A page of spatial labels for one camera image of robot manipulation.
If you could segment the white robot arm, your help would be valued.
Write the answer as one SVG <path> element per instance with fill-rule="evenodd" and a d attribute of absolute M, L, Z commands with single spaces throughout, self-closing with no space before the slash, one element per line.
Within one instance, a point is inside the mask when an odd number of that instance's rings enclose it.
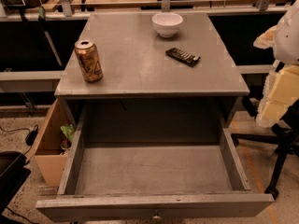
<path fill-rule="evenodd" d="M 273 49 L 275 62 L 263 86 L 256 123 L 261 127 L 276 124 L 299 99 L 299 0 L 278 24 L 253 42 L 259 49 Z"/>

